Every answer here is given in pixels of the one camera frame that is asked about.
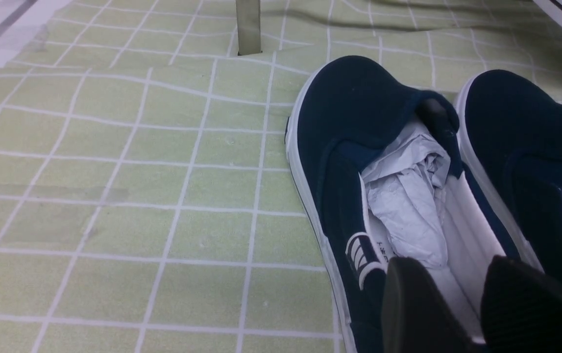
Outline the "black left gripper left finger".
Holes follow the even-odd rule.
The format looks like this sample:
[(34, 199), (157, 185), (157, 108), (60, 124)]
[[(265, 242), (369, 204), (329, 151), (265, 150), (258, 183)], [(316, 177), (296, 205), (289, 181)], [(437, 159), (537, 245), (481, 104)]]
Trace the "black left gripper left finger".
[(381, 313), (385, 353), (475, 353), (428, 270), (395, 257), (388, 266)]

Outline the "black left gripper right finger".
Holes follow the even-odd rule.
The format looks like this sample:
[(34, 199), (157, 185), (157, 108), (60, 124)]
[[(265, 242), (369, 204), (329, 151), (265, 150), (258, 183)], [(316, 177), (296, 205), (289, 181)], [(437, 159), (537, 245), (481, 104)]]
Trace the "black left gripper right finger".
[(562, 353), (562, 284), (496, 255), (483, 287), (481, 322), (491, 353)]

